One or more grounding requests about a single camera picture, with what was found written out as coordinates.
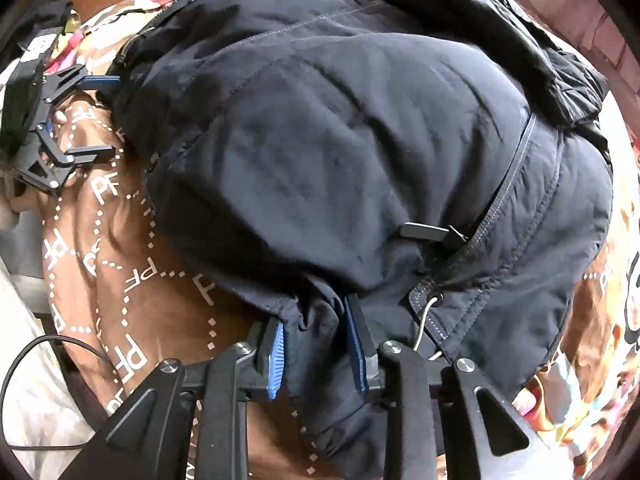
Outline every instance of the patterned fabric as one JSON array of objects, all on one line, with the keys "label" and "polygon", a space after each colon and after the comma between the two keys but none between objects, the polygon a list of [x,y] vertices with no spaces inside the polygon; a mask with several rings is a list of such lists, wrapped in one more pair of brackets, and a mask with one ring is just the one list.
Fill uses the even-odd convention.
[{"label": "patterned fabric", "polygon": [[[50,72],[85,62],[93,73],[104,74],[120,46],[171,1],[126,0],[104,10],[59,44]],[[63,148],[110,142],[124,149],[110,131],[108,111],[87,94],[79,93],[61,111],[66,118],[57,138]],[[558,458],[557,478],[583,478],[601,462],[638,393],[638,176],[611,95],[600,122],[614,167],[607,242],[575,286],[558,352],[514,400]],[[63,333],[102,345],[113,359],[115,376],[91,356],[70,349],[110,411],[164,357],[185,362],[209,358],[241,339],[247,328],[246,318],[238,316],[244,307],[189,274],[154,233],[145,214],[140,165],[129,153],[119,156],[113,168],[76,175],[59,203],[42,202],[44,266],[56,325]],[[256,407],[250,413],[254,478],[336,478],[309,447],[296,413],[284,404],[268,409],[277,413]],[[446,477],[444,457],[438,471]]]}]

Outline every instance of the jacket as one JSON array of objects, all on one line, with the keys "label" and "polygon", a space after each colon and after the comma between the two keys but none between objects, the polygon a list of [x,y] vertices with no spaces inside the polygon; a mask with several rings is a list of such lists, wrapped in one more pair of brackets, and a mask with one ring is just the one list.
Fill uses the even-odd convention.
[{"label": "jacket", "polygon": [[553,355],[609,224],[607,86],[513,0],[178,0],[110,73],[158,229],[283,321],[287,393],[344,478],[382,476],[386,431],[345,295],[377,343],[410,344],[441,294],[418,351],[509,398]]}]

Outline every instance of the black cable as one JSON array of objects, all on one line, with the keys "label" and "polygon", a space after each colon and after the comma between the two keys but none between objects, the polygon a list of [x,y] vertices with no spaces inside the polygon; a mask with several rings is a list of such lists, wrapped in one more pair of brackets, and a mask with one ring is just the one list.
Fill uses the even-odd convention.
[{"label": "black cable", "polygon": [[14,362],[11,364],[11,366],[9,366],[9,369],[7,370],[7,373],[6,373],[6,377],[2,382],[2,388],[0,388],[0,444],[4,444],[14,451],[68,451],[68,450],[82,449],[86,444],[85,442],[83,442],[82,444],[71,444],[69,446],[12,446],[11,444],[7,443],[6,438],[4,436],[4,425],[3,425],[4,421],[2,420],[2,411],[4,410],[4,398],[6,397],[6,392],[9,387],[9,382],[11,381],[11,378],[13,377],[17,367],[20,365],[22,360],[25,357],[27,357],[28,353],[34,348],[36,348],[36,346],[38,346],[39,344],[47,341],[62,341],[62,342],[81,346],[85,350],[88,350],[95,356],[107,362],[109,365],[111,365],[111,367],[113,367],[113,364],[111,363],[110,359],[106,355],[102,354],[100,351],[96,350],[94,347],[92,347],[88,343],[85,343],[84,341],[80,341],[79,339],[75,339],[73,337],[69,337],[66,335],[41,335],[36,339],[30,341],[27,344],[27,346],[25,346],[20,351],[20,353],[14,359]]}]

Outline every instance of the white fabric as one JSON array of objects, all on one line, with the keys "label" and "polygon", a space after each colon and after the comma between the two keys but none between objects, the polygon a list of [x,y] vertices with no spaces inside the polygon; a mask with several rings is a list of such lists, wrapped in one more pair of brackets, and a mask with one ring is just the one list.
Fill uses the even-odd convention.
[{"label": "white fabric", "polygon": [[[0,378],[20,350],[43,335],[0,260]],[[66,446],[86,442],[93,431],[71,398],[48,343],[34,348],[12,377],[3,411],[4,433],[15,446]],[[34,480],[56,480],[77,451],[19,451],[16,456]]]}]

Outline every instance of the silver bolt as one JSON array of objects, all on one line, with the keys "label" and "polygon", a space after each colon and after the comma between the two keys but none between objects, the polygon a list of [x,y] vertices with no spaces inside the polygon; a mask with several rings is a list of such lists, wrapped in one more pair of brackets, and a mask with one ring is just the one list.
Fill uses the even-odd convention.
[{"label": "silver bolt", "polygon": [[179,365],[180,361],[178,359],[165,359],[160,363],[160,371],[165,374],[172,374],[178,369]]},{"label": "silver bolt", "polygon": [[456,367],[461,372],[470,373],[476,369],[476,364],[471,359],[458,359],[456,361]]},{"label": "silver bolt", "polygon": [[249,345],[249,343],[245,342],[245,341],[239,341],[234,345],[234,349],[236,350],[236,352],[238,352],[240,355],[248,355],[251,353],[251,345]]},{"label": "silver bolt", "polygon": [[388,354],[399,354],[402,351],[402,346],[396,341],[385,341],[382,343],[382,349]]}]

